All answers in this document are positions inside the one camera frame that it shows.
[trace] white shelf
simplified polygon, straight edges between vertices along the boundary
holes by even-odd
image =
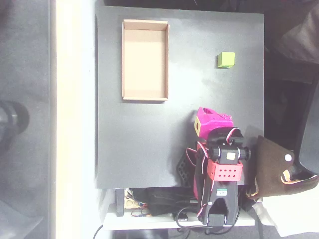
[[[116,216],[115,204],[110,205],[108,213],[103,222],[103,229],[107,231],[115,230],[136,230],[136,229],[165,229],[178,228],[176,221],[171,214],[159,215],[156,217],[136,218],[131,216],[132,209],[124,209],[124,216]],[[202,226],[203,224],[197,219],[196,214],[187,213],[188,221],[180,222],[182,226]],[[241,210],[236,227],[254,226],[255,220],[245,211]]]

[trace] gray floor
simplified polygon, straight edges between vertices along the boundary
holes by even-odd
[[[7,2],[0,13],[0,99],[24,105],[30,122],[0,158],[0,200],[25,216],[43,217],[26,237],[43,239],[49,205],[48,1]]]

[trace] lime green block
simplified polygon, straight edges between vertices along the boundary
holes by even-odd
[[[230,68],[235,65],[235,52],[222,51],[218,55],[218,67]]]

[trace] red bracket with holes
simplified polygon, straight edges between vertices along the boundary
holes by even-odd
[[[241,163],[237,165],[226,165],[208,160],[207,173],[210,179],[214,181],[238,182],[240,181],[242,170],[243,164]]]

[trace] open cardboard tray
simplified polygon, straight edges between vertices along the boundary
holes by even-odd
[[[167,101],[168,32],[167,21],[123,20],[124,100]]]

